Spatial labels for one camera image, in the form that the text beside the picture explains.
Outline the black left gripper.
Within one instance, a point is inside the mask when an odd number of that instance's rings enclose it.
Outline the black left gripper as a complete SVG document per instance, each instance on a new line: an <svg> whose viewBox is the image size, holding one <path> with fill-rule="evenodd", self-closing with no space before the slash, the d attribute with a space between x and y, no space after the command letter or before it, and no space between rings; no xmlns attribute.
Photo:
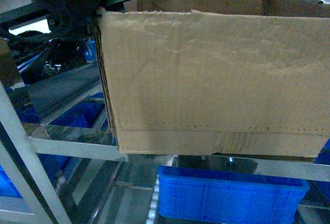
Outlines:
<svg viewBox="0 0 330 224"><path fill-rule="evenodd" d="M31 4L5 12L5 38L12 41L45 41L52 38L71 40L98 17L100 7L107 11L124 11L124 3L130 0L32 0ZM14 26L48 18L50 33L24 38L9 32Z"/></svg>

